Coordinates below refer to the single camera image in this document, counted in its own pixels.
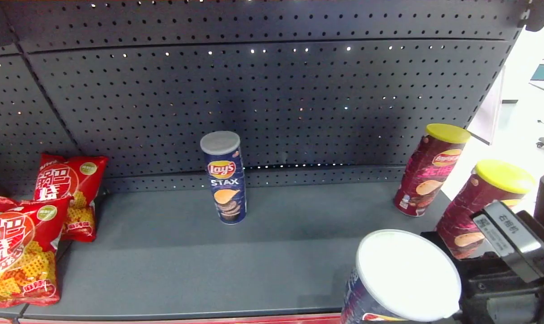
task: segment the red chip canister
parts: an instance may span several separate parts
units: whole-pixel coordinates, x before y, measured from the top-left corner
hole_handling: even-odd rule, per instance
[[[514,207],[535,184],[534,178],[518,166],[499,160],[480,160],[464,187],[444,211],[436,231],[455,258],[467,258],[484,241],[484,235],[470,215],[494,200]]]
[[[447,124],[429,124],[408,160],[394,205],[408,216],[422,216],[457,162],[470,133]]]

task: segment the lay's logo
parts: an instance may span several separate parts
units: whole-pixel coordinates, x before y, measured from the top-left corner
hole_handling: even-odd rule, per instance
[[[449,166],[451,164],[456,163],[461,153],[462,153],[461,149],[445,150],[444,152],[438,154],[437,156],[434,156],[434,160],[432,160],[432,164],[434,164],[437,167]]]
[[[208,174],[218,179],[230,178],[235,171],[236,164],[232,161],[212,161],[208,164]]]

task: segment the stax text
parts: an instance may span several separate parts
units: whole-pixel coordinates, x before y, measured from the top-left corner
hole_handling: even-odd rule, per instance
[[[240,185],[238,179],[229,179],[229,180],[214,180],[210,179],[212,186],[227,186],[227,185]]]

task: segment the dark gray shelf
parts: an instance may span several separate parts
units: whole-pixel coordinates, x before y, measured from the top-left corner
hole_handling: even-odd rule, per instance
[[[340,311],[360,239],[432,230],[391,199],[398,182],[260,187],[247,219],[220,223],[207,190],[118,193],[100,205],[97,240],[59,263],[62,300],[24,318],[168,320]]]
[[[10,308],[0,308],[0,317],[2,318],[18,318],[23,312],[25,304],[20,304],[18,306]]]

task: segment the lay's stax can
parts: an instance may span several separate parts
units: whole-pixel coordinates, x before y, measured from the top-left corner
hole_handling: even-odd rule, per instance
[[[215,131],[202,137],[200,147],[220,220],[239,223],[246,217],[246,186],[240,136],[231,131]]]

